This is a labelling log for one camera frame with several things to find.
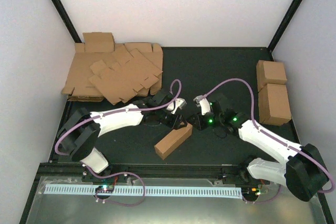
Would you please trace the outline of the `stack of flat cardboard blanks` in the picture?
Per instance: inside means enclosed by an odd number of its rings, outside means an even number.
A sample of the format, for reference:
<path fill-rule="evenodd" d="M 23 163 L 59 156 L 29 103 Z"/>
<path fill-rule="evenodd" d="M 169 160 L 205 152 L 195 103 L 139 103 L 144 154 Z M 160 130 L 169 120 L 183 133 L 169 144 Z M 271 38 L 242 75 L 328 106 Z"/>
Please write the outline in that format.
<path fill-rule="evenodd" d="M 157 43 L 116 44 L 113 52 L 86 52 L 75 44 L 62 94 L 70 101 L 126 103 L 154 95 L 162 88 L 163 50 Z"/>

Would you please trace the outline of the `loose top cardboard blank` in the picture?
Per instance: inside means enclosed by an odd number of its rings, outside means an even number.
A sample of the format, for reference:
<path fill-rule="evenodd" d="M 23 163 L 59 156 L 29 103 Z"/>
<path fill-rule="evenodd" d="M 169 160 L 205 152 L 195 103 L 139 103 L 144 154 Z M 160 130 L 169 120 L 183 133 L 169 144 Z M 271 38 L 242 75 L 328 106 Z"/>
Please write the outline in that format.
<path fill-rule="evenodd" d="M 118 47 L 107 58 L 90 66 L 89 81 L 112 104 L 126 103 L 159 81 L 162 68 L 155 65 L 138 49 Z"/>

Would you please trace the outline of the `metal base plate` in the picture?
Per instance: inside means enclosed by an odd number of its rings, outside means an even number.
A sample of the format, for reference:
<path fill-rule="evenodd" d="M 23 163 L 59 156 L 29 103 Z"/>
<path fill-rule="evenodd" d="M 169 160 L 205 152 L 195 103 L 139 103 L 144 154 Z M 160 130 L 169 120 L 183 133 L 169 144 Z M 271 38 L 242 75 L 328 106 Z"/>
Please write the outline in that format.
<path fill-rule="evenodd" d="M 296 199 L 276 185 L 262 188 L 256 203 L 207 197 L 45 195 L 49 184 L 89 185 L 76 179 L 44 179 L 27 223 L 326 223 L 318 197 Z M 206 180 L 148 180 L 146 186 L 219 187 Z"/>

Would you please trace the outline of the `black corner frame post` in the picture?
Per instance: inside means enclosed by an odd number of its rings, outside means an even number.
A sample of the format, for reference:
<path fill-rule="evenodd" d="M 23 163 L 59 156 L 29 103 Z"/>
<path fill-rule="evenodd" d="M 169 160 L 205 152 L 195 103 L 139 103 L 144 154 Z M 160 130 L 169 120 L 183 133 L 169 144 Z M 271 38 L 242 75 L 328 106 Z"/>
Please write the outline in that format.
<path fill-rule="evenodd" d="M 292 0 L 267 49 L 273 52 L 303 0 Z"/>
<path fill-rule="evenodd" d="M 79 34 L 77 33 L 63 3 L 61 0 L 51 0 L 53 3 L 59 17 L 63 21 L 64 25 L 66 26 L 69 35 L 72 37 L 74 43 L 82 43 L 81 38 L 79 37 Z"/>

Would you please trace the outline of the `small folded cardboard box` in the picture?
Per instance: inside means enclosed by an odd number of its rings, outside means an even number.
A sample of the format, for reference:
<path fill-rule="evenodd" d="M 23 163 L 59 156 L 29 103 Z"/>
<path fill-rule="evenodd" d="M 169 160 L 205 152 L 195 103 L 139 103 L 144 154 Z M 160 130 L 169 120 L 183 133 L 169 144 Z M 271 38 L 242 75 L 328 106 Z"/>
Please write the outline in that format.
<path fill-rule="evenodd" d="M 92 32 L 83 33 L 85 52 L 105 53 L 114 52 L 114 37 L 112 33 Z"/>

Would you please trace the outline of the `black left corner frame post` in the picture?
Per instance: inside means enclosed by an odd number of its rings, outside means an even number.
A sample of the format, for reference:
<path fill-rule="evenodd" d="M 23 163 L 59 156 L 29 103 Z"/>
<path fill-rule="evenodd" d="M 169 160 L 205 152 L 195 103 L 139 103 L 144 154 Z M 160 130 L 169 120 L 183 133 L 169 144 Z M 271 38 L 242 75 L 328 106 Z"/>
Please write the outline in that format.
<path fill-rule="evenodd" d="M 82 43 L 81 38 L 79 37 L 79 34 L 77 33 L 63 3 L 61 0 L 51 0 L 53 3 L 59 17 L 63 21 L 64 25 L 66 26 L 69 35 L 72 37 L 74 43 Z"/>

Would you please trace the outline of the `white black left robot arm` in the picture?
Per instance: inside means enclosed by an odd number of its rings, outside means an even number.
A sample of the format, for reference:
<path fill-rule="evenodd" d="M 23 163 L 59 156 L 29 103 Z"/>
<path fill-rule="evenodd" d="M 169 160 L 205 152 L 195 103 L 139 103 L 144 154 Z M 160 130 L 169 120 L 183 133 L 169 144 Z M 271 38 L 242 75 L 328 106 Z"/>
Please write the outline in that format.
<path fill-rule="evenodd" d="M 178 112 L 185 105 L 184 99 L 173 99 L 173 94 L 161 90 L 154 96 L 136 100 L 122 108 L 102 112 L 79 109 L 58 131 L 55 152 L 68 155 L 72 161 L 90 167 L 100 181 L 106 182 L 112 177 L 113 169 L 95 147 L 99 137 L 108 132 L 150 121 L 157 121 L 173 130 L 179 130 L 187 126 L 186 120 Z"/>

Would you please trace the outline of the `black right corner frame post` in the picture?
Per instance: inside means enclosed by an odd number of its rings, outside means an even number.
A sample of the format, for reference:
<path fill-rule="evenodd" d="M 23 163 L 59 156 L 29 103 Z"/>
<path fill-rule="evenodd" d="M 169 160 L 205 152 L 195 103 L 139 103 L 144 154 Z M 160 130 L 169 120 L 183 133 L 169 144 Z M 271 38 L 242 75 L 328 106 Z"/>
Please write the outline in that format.
<path fill-rule="evenodd" d="M 273 52 L 303 0 L 292 0 L 267 49 Z"/>

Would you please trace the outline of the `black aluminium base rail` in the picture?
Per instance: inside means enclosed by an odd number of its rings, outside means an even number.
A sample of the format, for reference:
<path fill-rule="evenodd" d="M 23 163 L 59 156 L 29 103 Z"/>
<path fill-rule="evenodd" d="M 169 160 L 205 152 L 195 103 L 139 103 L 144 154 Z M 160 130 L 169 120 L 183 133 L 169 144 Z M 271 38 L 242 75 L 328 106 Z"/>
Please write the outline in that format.
<path fill-rule="evenodd" d="M 247 181 L 247 174 L 237 165 L 154 165 L 154 164 L 113 164 L 100 176 L 94 177 L 87 168 L 78 163 L 41 163 L 35 179 L 42 176 L 79 177 L 83 182 L 113 182 L 113 178 L 105 178 L 114 173 L 121 173 L 118 182 L 125 183 L 127 172 L 145 178 L 177 178 L 177 179 L 210 179 L 222 180 L 225 183 L 241 184 Z"/>

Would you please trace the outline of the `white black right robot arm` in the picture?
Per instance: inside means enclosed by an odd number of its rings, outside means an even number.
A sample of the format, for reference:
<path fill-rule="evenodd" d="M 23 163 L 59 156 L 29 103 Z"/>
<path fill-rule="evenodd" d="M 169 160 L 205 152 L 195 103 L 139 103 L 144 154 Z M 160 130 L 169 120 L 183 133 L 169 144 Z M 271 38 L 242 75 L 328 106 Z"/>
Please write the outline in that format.
<path fill-rule="evenodd" d="M 188 118 L 198 130 L 219 126 L 271 156 L 274 161 L 249 158 L 238 171 L 239 179 L 250 184 L 255 179 L 285 186 L 298 199 L 309 201 L 330 181 L 330 175 L 317 148 L 286 140 L 264 128 L 244 113 L 234 111 L 223 99 L 194 98 L 200 111 Z"/>

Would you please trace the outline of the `folded cardboard box front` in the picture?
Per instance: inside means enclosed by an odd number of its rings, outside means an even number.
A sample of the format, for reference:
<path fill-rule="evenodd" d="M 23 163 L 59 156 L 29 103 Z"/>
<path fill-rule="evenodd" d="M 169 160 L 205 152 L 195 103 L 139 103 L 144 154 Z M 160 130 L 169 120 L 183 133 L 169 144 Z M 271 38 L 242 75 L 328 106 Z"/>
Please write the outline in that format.
<path fill-rule="evenodd" d="M 291 120 L 285 85 L 266 84 L 258 93 L 259 123 L 281 126 Z"/>

